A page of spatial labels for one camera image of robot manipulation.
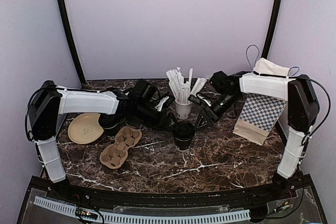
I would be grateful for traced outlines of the black coffee cup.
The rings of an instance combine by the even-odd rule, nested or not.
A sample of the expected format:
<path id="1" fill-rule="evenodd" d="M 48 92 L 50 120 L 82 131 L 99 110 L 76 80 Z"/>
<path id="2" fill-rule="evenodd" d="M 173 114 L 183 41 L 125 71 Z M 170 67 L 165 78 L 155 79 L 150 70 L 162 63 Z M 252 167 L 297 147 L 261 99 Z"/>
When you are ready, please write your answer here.
<path id="1" fill-rule="evenodd" d="M 194 126 L 187 121 L 178 122 L 172 131 L 174 144 L 179 151 L 186 151 L 195 135 Z"/>
<path id="2" fill-rule="evenodd" d="M 108 137 L 115 137 L 120 130 L 119 117 L 114 114 L 100 114 L 98 123 Z"/>

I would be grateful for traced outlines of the checkered paper bag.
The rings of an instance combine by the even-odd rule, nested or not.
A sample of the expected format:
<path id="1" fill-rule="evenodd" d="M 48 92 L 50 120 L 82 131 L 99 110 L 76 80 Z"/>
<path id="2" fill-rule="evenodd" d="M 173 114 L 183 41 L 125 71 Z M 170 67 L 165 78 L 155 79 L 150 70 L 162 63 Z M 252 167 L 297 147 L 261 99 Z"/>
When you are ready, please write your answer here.
<path id="1" fill-rule="evenodd" d="M 233 133 L 263 145 L 288 103 L 287 84 L 299 67 L 283 67 L 257 56 L 249 65 L 251 73 L 239 81 L 247 99 L 236 121 Z"/>

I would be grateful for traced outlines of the brown pulp cup carrier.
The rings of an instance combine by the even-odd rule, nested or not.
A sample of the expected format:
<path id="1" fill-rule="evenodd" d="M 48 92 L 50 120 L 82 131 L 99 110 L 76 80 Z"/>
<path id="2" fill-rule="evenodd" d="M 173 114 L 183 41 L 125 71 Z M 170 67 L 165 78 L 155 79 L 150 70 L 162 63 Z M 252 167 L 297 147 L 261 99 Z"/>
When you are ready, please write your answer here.
<path id="1" fill-rule="evenodd" d="M 128 150 L 142 138 L 141 130 L 124 126 L 115 136 L 115 142 L 100 154 L 100 162 L 109 169 L 120 168 L 128 158 Z"/>

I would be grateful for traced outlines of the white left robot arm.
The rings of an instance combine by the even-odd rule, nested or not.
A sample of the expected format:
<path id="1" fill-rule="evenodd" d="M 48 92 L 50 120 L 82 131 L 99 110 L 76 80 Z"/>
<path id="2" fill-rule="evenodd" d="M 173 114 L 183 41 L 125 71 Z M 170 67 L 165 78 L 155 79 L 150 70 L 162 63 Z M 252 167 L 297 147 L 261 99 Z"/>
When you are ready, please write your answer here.
<path id="1" fill-rule="evenodd" d="M 103 128 L 114 127 L 122 118 L 135 116 L 147 127 L 158 131 L 173 131 L 175 115 L 168 111 L 174 101 L 171 94 L 153 100 L 157 87 L 141 79 L 124 91 L 74 89 L 47 80 L 30 97 L 25 112 L 25 134 L 35 144 L 39 162 L 54 184 L 53 191 L 63 201 L 74 197 L 74 189 L 65 181 L 66 172 L 57 147 L 57 137 L 70 114 L 98 113 Z"/>

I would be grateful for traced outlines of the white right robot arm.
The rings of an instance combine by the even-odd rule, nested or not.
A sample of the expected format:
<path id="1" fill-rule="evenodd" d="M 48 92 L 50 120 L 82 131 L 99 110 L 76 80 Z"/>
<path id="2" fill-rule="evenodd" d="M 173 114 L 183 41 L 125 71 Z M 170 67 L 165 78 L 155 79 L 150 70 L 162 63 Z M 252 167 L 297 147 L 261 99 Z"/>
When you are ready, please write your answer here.
<path id="1" fill-rule="evenodd" d="M 200 95 L 191 94 L 189 101 L 202 104 L 194 129 L 216 124 L 223 114 L 243 95 L 247 98 L 236 121 L 234 133 L 259 145 L 274 127 L 282 113 L 286 113 L 288 135 L 282 159 L 277 168 L 280 177 L 289 179 L 305 157 L 309 139 L 318 129 L 315 125 L 320 104 L 313 83 L 307 75 L 286 77 L 240 71 L 230 76 L 222 71 L 210 79 L 220 94 L 208 103 Z"/>

